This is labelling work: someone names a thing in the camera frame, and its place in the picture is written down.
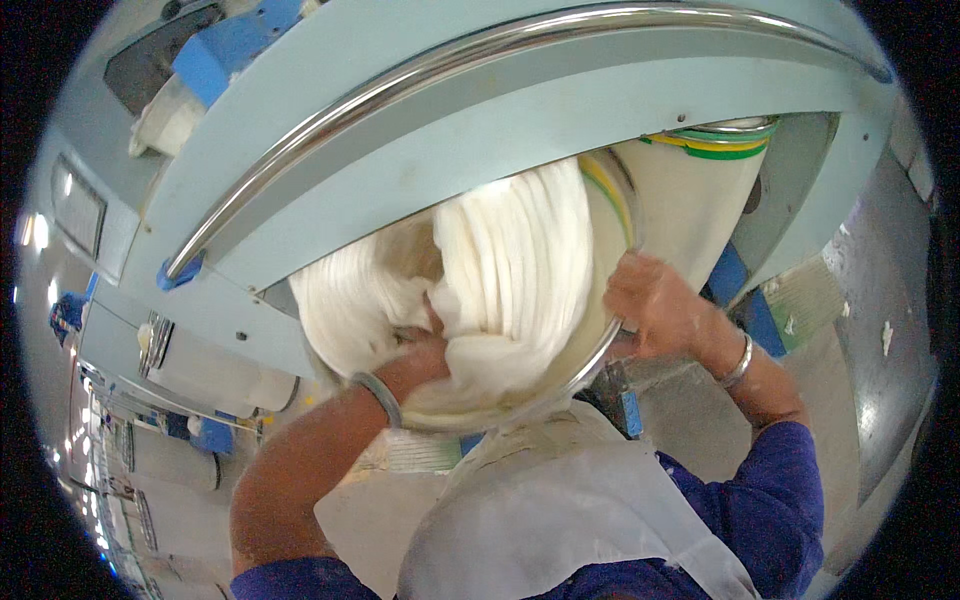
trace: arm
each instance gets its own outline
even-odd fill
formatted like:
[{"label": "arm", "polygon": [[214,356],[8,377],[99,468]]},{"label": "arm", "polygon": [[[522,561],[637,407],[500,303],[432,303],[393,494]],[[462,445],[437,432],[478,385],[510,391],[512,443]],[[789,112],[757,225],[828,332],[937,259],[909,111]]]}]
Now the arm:
[{"label": "arm", "polygon": [[[634,340],[621,353],[642,358],[686,356],[719,380],[733,371],[746,349],[743,334],[720,309],[652,256],[624,254],[610,277],[604,302],[637,327]],[[754,438],[784,420],[810,425],[793,377],[757,345],[746,373],[728,392],[753,427]]]},{"label": "arm", "polygon": [[[402,404],[420,384],[449,376],[444,349],[440,338],[418,342],[374,373]],[[275,561],[335,557],[313,507],[387,425],[373,394],[350,386],[269,440],[233,493],[233,574]]]}]

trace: gray bangle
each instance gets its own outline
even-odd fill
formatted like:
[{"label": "gray bangle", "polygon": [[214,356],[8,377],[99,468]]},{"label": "gray bangle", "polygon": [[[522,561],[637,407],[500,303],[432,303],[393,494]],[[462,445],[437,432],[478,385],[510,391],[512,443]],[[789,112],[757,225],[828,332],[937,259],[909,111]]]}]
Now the gray bangle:
[{"label": "gray bangle", "polygon": [[386,384],[380,381],[379,377],[373,373],[360,371],[353,374],[353,377],[350,378],[350,383],[362,385],[370,390],[370,393],[373,394],[376,401],[379,402],[383,410],[387,412],[387,417],[390,419],[390,428],[400,428],[403,421],[400,416],[400,403],[396,401],[394,393],[390,391],[390,388],[388,388]]},{"label": "gray bangle", "polygon": [[747,338],[747,347],[743,350],[743,357],[740,358],[740,362],[736,364],[736,367],[733,368],[733,371],[720,380],[720,385],[723,386],[725,390],[728,390],[734,385],[740,383],[740,380],[743,379],[744,373],[747,372],[747,368],[750,367],[750,359],[754,355],[753,338],[751,338],[750,334],[746,331],[743,331],[742,333],[743,337]]}]

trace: curved metal pipe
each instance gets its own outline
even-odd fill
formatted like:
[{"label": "curved metal pipe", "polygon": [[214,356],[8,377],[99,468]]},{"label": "curved metal pipe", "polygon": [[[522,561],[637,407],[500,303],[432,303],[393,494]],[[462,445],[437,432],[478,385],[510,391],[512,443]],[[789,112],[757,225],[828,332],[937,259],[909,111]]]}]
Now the curved metal pipe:
[{"label": "curved metal pipe", "polygon": [[531,48],[621,31],[687,27],[766,34],[830,50],[852,60],[878,82],[887,68],[843,42],[801,23],[766,12],[723,5],[623,2],[596,4],[522,18],[451,40],[363,84],[283,136],[204,216],[170,260],[176,279],[229,220],[287,169],[363,118],[459,73]]}]

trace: fluorescent light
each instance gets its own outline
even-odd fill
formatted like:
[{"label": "fluorescent light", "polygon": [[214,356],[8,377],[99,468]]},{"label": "fluorescent light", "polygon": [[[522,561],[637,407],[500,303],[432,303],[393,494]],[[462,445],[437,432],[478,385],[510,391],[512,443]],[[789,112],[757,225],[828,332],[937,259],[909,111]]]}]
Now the fluorescent light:
[{"label": "fluorescent light", "polygon": [[47,301],[50,302],[51,306],[57,303],[57,299],[60,297],[58,295],[59,291],[60,290],[57,289],[57,280],[51,280],[50,287],[47,288]]},{"label": "fluorescent light", "polygon": [[37,250],[43,250],[50,243],[50,228],[46,218],[40,213],[34,218],[34,245]]},{"label": "fluorescent light", "polygon": [[23,237],[20,243],[24,246],[30,246],[30,236],[34,232],[34,215],[27,217],[27,224],[23,227]]}]

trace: forearm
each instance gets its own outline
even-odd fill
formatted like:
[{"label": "forearm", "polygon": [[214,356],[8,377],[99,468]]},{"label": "forearm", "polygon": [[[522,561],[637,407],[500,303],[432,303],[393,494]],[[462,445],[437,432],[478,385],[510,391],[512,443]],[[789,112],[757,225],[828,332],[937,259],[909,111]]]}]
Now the forearm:
[{"label": "forearm", "polygon": [[[702,317],[692,355],[719,380],[736,368],[745,348],[743,333],[722,311],[711,308]],[[728,392],[755,434],[782,420],[810,425],[793,377],[757,344],[750,367]]]},{"label": "forearm", "polygon": [[266,442],[233,493],[235,574],[272,561],[332,555],[313,507],[387,423],[376,398],[351,386]]}]

